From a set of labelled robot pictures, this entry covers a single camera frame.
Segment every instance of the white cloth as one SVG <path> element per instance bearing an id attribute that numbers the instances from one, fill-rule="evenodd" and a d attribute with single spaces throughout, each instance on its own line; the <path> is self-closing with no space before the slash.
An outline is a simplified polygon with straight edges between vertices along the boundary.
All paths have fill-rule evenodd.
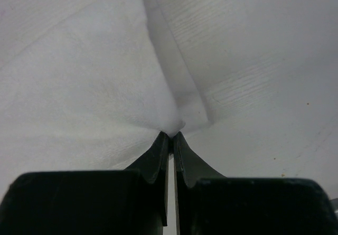
<path id="1" fill-rule="evenodd" d="M 0 196 L 28 171 L 121 167 L 183 126 L 143 0 L 98 0 L 0 70 Z"/>

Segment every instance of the fabric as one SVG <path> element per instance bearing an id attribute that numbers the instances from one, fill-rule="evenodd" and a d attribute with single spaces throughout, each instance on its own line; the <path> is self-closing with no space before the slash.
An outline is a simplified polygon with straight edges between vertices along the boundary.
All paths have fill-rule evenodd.
<path id="1" fill-rule="evenodd" d="M 124 167 L 183 127 L 143 0 L 98 0 L 0 70 L 0 196 L 29 171 Z"/>

